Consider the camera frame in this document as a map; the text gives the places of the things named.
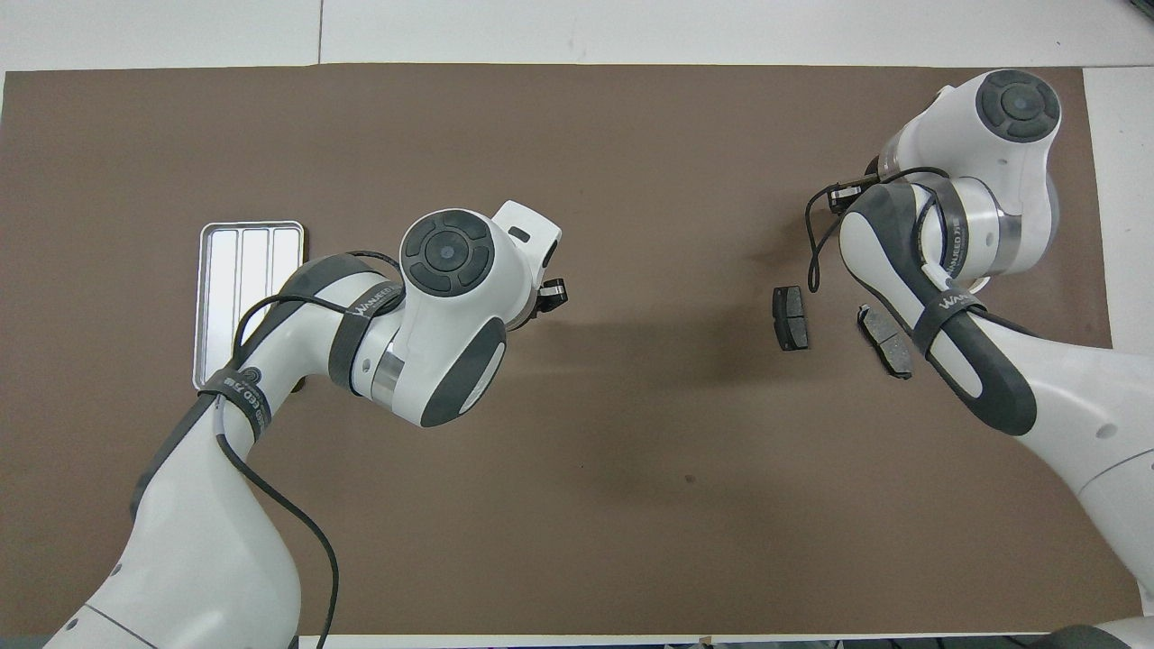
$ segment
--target brown paper mat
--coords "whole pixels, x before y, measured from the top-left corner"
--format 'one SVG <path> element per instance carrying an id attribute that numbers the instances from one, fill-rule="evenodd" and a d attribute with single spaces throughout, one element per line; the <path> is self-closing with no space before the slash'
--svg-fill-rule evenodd
<path id="1" fill-rule="evenodd" d="M 511 336 L 485 400 L 420 431 L 313 380 L 254 467 L 342 561 L 337 633 L 1049 629 L 1136 614 L 1067 488 L 924 361 L 884 375 L 835 247 L 804 284 L 801 209 L 979 70 L 324 66 L 9 74 L 0 127 L 5 634 L 103 581 L 132 486 L 194 398 L 197 236 L 285 219 L 312 255 L 395 251 L 433 209 L 516 199 L 564 229 L 571 301 Z M 1051 155 L 1064 217 L 982 297 L 1108 345 L 1076 69 Z M 323 554 L 297 558 L 302 633 Z"/>

